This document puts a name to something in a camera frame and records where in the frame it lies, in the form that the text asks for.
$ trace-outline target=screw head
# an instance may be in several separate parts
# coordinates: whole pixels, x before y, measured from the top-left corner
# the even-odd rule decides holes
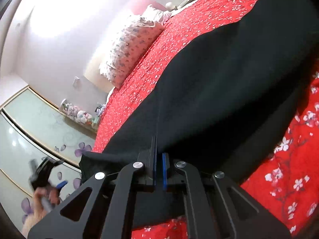
[[[142,168],[143,167],[143,163],[142,162],[135,162],[133,163],[133,167],[138,169],[138,168]]]
[[[97,180],[101,180],[105,177],[105,173],[104,172],[97,172],[95,175],[94,175],[94,178],[97,179]]]
[[[214,176],[218,179],[222,179],[225,177],[225,174],[222,171],[215,172]]]
[[[177,162],[177,163],[176,163],[176,166],[177,166],[178,168],[184,168],[184,167],[186,166],[186,162],[183,162],[183,161]]]

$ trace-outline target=bed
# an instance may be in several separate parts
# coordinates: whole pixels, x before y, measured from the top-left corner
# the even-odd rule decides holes
[[[94,152],[101,153],[111,137],[154,89],[170,60],[195,37],[240,20],[257,0],[198,0],[165,22],[152,44],[120,89],[115,88],[98,129]],[[313,66],[308,97],[274,148],[274,154],[241,185],[296,235],[314,216],[319,200],[319,60]],[[183,217],[146,227],[132,238],[187,238]]]

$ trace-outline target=red floral fabric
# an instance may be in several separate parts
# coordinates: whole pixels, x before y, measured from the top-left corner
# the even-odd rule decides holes
[[[236,22],[257,0],[198,0],[165,23],[165,30],[146,52],[120,89],[112,93],[103,113],[94,152],[102,152],[111,137],[154,89],[170,60],[192,39]],[[274,149],[242,188],[281,220],[291,233],[307,222],[319,201],[319,61],[309,97]],[[183,218],[133,231],[134,239],[186,239]]]

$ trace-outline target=white pillow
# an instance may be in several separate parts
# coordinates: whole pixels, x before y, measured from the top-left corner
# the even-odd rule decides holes
[[[140,15],[128,17],[99,66],[100,74],[108,78],[116,88],[120,88],[163,30],[164,27],[159,22],[147,21]]]
[[[159,23],[166,22],[172,13],[170,11],[161,11],[158,9],[155,9],[152,4],[147,6],[145,12],[143,12],[142,17],[145,17],[147,20],[150,21],[156,21]]]

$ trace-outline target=black fabric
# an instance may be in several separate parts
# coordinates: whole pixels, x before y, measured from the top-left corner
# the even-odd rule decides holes
[[[82,156],[82,181],[135,161],[150,148],[152,136],[159,153],[204,172],[222,170],[235,181],[247,177],[296,112],[311,66],[303,61],[318,31],[309,0],[258,0],[240,21],[195,38],[171,60],[103,153]],[[172,195],[162,212],[153,212],[162,197],[143,196],[157,222],[181,214],[165,212],[176,202]],[[137,204],[135,226],[148,222],[142,212]]]

